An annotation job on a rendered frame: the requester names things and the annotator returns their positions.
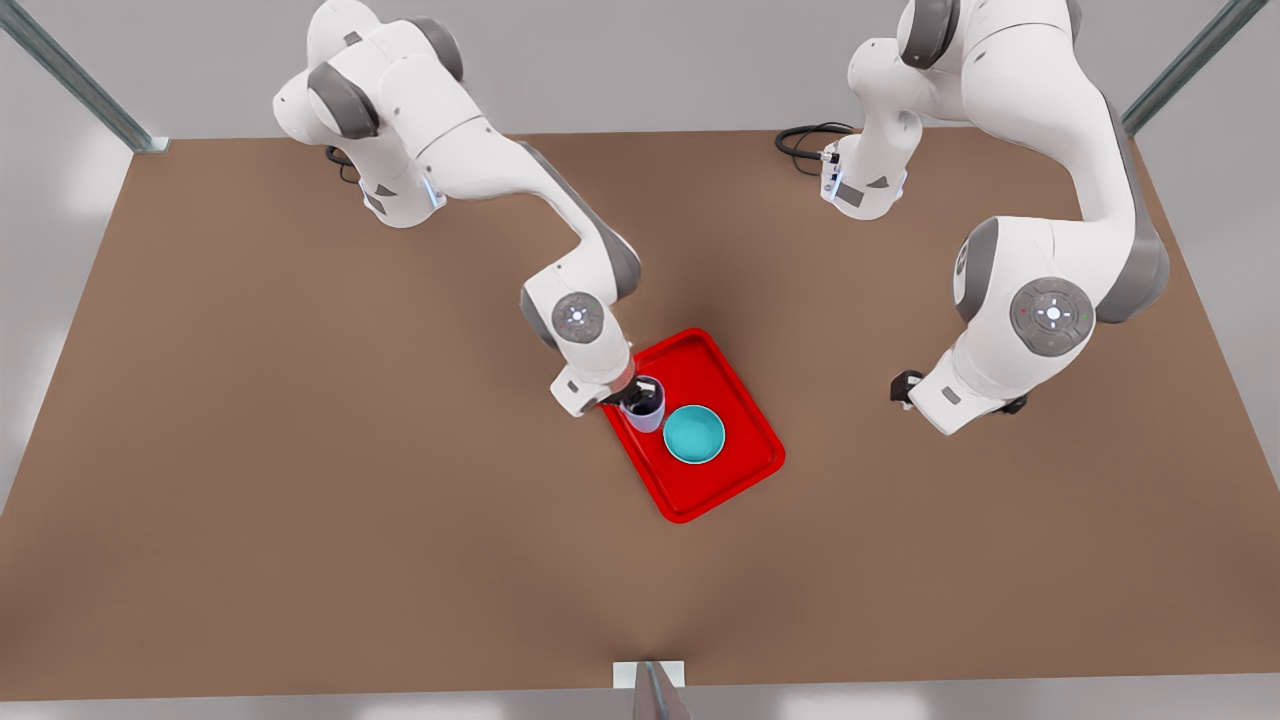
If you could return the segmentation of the pale lavender cup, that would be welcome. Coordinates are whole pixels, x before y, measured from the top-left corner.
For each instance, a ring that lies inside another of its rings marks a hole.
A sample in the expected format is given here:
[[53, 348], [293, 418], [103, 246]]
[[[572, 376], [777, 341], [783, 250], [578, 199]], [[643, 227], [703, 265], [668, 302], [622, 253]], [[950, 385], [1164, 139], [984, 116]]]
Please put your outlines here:
[[666, 418], [666, 391], [662, 383], [649, 375], [636, 375], [634, 379], [654, 379], [655, 380], [655, 411], [654, 413], [627, 413], [620, 407], [625, 416], [628, 419], [631, 427], [640, 433], [652, 433], [660, 428], [662, 421]]

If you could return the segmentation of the teal bowl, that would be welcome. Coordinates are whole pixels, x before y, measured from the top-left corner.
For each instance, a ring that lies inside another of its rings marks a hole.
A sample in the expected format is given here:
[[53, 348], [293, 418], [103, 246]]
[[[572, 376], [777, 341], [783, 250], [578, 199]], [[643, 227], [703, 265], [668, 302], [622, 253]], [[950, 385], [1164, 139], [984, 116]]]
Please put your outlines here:
[[662, 428], [668, 452], [690, 465], [709, 462], [721, 454], [726, 428], [721, 416], [701, 405], [685, 405], [673, 410]]

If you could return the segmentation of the red plastic tray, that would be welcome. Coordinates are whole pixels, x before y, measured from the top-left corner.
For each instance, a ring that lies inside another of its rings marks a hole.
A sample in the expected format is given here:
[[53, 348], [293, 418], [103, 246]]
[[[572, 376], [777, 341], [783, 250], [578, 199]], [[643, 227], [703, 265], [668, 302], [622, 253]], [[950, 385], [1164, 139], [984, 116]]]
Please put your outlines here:
[[637, 354], [637, 372], [666, 392], [666, 416], [648, 433], [603, 409], [660, 514], [687, 523], [785, 464], [785, 447], [712, 337], [682, 331]]

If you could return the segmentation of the silver frame post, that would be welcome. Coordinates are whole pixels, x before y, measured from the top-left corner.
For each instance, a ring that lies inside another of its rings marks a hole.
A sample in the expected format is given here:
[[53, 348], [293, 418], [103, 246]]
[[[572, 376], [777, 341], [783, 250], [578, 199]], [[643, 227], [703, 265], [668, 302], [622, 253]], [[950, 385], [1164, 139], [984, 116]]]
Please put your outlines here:
[[147, 132], [17, 0], [0, 0], [0, 28], [132, 152], [169, 149], [168, 137]]
[[1135, 137], [1271, 0], [1228, 0], [1123, 113]]
[[685, 661], [613, 662], [613, 687], [631, 689], [631, 720], [692, 720], [678, 689], [686, 687]]

